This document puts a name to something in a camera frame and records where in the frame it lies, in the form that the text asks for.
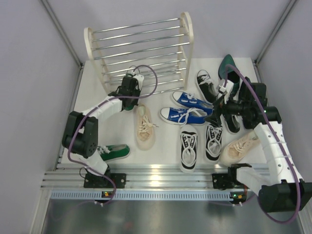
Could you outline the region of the aluminium mounting rail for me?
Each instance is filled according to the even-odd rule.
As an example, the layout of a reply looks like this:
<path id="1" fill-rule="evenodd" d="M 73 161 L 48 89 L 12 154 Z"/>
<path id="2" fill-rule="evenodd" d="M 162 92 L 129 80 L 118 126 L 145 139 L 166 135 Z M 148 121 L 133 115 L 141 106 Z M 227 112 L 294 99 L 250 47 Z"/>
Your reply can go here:
<path id="1" fill-rule="evenodd" d="M 126 190 L 211 190 L 212 174 L 226 173 L 220 165 L 199 164 L 193 173 L 183 173 L 178 165 L 113 164 L 113 173 L 126 174 Z M 59 164 L 44 173 L 42 189 L 81 189 L 85 171 L 74 164 Z"/>

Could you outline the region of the beige lace sneaker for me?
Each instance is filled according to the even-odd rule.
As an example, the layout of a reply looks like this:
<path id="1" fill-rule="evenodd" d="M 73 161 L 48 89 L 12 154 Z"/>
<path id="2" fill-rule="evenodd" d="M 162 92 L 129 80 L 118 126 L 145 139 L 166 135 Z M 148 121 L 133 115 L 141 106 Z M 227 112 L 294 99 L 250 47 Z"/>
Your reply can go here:
<path id="1" fill-rule="evenodd" d="M 260 144 L 260 140 L 254 131 L 227 144 L 221 151 L 220 163 L 231 166 L 241 161 L 252 149 Z"/>
<path id="2" fill-rule="evenodd" d="M 149 150 L 153 147 L 156 134 L 154 128 L 157 125 L 152 122 L 150 110 L 144 104 L 136 109 L 136 142 L 140 150 Z"/>

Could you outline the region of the white metal shoe rack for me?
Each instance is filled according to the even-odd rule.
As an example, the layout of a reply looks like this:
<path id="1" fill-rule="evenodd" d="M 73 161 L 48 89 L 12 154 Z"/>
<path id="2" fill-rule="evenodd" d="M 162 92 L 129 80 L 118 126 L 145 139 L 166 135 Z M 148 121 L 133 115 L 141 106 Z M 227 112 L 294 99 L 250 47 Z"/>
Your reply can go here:
<path id="1" fill-rule="evenodd" d="M 111 29 L 84 28 L 84 41 L 106 93 L 121 85 L 133 69 L 145 77 L 142 95 L 187 90 L 194 48 L 191 16 Z"/>

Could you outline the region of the black sneaker upper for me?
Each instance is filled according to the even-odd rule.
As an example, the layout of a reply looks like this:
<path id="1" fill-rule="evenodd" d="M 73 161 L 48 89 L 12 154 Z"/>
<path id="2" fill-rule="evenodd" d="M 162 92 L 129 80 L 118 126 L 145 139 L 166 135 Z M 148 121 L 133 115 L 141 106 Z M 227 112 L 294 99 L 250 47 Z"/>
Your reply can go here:
<path id="1" fill-rule="evenodd" d="M 198 71 L 195 83 L 207 103 L 213 104 L 217 100 L 217 92 L 214 86 L 214 81 L 211 79 L 206 70 Z"/>

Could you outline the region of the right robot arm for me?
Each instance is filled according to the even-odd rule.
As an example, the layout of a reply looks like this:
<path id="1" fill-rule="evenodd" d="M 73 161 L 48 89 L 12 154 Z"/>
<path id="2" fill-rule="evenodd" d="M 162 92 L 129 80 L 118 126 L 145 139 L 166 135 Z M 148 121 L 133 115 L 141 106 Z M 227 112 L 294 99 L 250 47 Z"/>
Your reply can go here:
<path id="1" fill-rule="evenodd" d="M 228 166 L 228 183 L 234 188 L 247 186 L 257 196 L 266 213 L 302 210 L 312 197 L 312 184 L 305 182 L 296 169 L 283 136 L 282 119 L 274 106 L 268 106 L 266 85 L 242 83 L 238 99 L 229 96 L 233 83 L 222 82 L 219 94 L 213 103 L 213 115 L 241 116 L 244 128 L 249 133 L 224 146 L 220 162 Z M 262 146 L 269 168 L 268 179 L 261 176 L 249 163 L 241 160 L 255 147 Z"/>

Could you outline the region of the teal heel shoe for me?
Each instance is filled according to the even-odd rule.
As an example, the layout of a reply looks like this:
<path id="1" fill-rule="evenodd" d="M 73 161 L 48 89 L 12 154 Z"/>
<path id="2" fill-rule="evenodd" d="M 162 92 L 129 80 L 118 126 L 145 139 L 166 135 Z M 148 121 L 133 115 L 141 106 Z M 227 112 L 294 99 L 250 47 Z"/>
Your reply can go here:
<path id="1" fill-rule="evenodd" d="M 257 119 L 257 104 L 245 82 L 241 83 L 238 100 L 243 104 L 243 125 L 245 129 L 253 129 Z"/>
<path id="2" fill-rule="evenodd" d="M 231 97 L 234 97 L 237 94 L 240 87 L 240 77 L 232 68 L 226 68 L 226 65 L 228 64 L 233 67 L 236 67 L 234 59 L 230 54 L 227 54 L 222 60 L 218 69 L 218 77 L 219 79 L 225 79 L 227 72 L 228 81 L 231 81 L 234 84 L 231 92 Z"/>

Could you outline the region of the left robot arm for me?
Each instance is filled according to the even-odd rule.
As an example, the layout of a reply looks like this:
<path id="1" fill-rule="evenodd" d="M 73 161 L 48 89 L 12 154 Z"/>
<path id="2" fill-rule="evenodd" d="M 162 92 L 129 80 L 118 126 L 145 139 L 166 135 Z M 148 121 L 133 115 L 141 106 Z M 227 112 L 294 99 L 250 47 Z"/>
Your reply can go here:
<path id="1" fill-rule="evenodd" d="M 98 151 L 99 124 L 123 110 L 131 110 L 138 103 L 144 76 L 127 73 L 120 86 L 95 106 L 83 111 L 72 111 L 67 119 L 62 145 L 70 162 L 86 169 L 85 180 L 101 188 L 111 183 L 110 169 Z"/>

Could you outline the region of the black white sneaker right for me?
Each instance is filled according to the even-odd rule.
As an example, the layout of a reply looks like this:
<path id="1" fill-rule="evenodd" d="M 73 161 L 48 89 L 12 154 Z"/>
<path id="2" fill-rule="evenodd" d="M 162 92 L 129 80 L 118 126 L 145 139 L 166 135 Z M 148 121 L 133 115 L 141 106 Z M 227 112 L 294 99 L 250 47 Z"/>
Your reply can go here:
<path id="1" fill-rule="evenodd" d="M 206 129 L 205 155 L 211 164 L 217 164 L 222 149 L 223 127 L 208 123 Z"/>

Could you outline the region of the teal heel shoe upper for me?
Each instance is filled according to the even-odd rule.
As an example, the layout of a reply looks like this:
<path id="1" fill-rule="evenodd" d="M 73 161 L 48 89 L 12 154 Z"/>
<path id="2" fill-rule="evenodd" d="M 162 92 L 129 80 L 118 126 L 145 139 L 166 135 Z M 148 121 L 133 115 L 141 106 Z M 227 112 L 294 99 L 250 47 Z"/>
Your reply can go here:
<path id="1" fill-rule="evenodd" d="M 226 65 L 228 64 L 233 67 L 236 67 L 234 59 L 230 54 L 227 54 L 222 60 L 218 69 L 218 77 L 219 79 L 225 79 L 227 72 L 228 81 L 231 81 L 234 84 L 231 92 L 231 97 L 234 97 L 237 94 L 240 87 L 240 77 L 232 68 L 226 68 Z"/>

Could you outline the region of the black white sneaker left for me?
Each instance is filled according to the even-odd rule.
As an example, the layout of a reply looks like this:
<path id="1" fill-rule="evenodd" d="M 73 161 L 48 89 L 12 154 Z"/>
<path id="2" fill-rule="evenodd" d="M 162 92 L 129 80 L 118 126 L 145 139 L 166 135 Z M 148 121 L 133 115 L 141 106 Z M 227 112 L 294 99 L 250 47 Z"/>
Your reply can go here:
<path id="1" fill-rule="evenodd" d="M 185 125 L 180 133 L 180 169 L 193 173 L 197 162 L 198 133 L 192 125 Z"/>

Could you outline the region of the blue sneaker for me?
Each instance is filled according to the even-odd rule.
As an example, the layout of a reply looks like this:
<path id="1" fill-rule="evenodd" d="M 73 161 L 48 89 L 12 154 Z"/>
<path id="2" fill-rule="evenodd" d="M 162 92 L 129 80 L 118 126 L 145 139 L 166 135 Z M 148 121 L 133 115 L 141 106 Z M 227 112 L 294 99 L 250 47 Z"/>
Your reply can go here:
<path id="1" fill-rule="evenodd" d="M 172 93 L 173 102 L 177 105 L 187 108 L 197 108 L 211 115 L 213 113 L 213 105 L 196 98 L 193 94 L 182 91 L 174 91 Z"/>
<path id="2" fill-rule="evenodd" d="M 203 125 L 206 112 L 198 108 L 173 108 L 164 107 L 159 111 L 161 119 L 169 124 L 174 125 Z"/>

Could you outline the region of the black sneaker lower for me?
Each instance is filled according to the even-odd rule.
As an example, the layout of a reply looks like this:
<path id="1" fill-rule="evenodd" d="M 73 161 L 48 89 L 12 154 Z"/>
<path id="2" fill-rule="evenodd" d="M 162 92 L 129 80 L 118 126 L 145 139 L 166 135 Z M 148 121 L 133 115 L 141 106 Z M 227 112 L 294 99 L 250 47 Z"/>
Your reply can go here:
<path id="1" fill-rule="evenodd" d="M 238 133 L 240 130 L 240 124 L 237 120 L 237 117 L 235 115 L 231 115 L 231 114 L 225 114 L 223 116 L 224 116 L 228 131 L 231 134 Z"/>

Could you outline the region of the black white sneaker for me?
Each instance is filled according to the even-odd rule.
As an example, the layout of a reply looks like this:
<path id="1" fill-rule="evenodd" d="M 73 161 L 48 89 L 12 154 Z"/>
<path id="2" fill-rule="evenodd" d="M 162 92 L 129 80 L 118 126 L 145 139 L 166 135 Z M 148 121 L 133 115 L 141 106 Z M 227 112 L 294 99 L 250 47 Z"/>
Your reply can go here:
<path id="1" fill-rule="evenodd" d="M 180 169 L 193 173 L 197 162 L 198 133 L 192 125 L 185 125 L 180 133 Z"/>
<path id="2" fill-rule="evenodd" d="M 211 164 L 217 164 L 222 149 L 223 127 L 208 123 L 206 129 L 205 155 Z"/>

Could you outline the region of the teal heel shoe lower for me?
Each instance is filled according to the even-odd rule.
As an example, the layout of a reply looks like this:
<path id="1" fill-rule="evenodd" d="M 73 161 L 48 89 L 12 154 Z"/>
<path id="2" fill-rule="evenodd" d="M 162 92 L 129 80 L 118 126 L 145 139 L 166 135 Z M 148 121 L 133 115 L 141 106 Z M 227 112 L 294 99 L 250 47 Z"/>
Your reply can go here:
<path id="1" fill-rule="evenodd" d="M 245 82 L 241 83 L 238 100 L 243 104 L 243 125 L 245 129 L 253 129 L 257 119 L 257 104 Z"/>

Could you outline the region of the green sneaker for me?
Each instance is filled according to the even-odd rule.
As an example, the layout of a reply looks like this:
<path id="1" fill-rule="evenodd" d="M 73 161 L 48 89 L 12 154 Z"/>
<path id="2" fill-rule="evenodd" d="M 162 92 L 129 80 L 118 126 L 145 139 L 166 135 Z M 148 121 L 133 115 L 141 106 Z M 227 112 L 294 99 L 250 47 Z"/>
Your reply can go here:
<path id="1" fill-rule="evenodd" d="M 127 144 L 98 146 L 97 152 L 103 161 L 112 161 L 126 158 L 130 154 Z"/>
<path id="2" fill-rule="evenodd" d="M 138 106 L 138 104 L 137 103 L 132 103 L 132 104 L 130 104 L 129 106 L 126 106 L 125 108 L 124 108 L 124 110 L 125 111 L 131 111 L 131 110 L 133 110 L 135 107 L 137 107 Z"/>

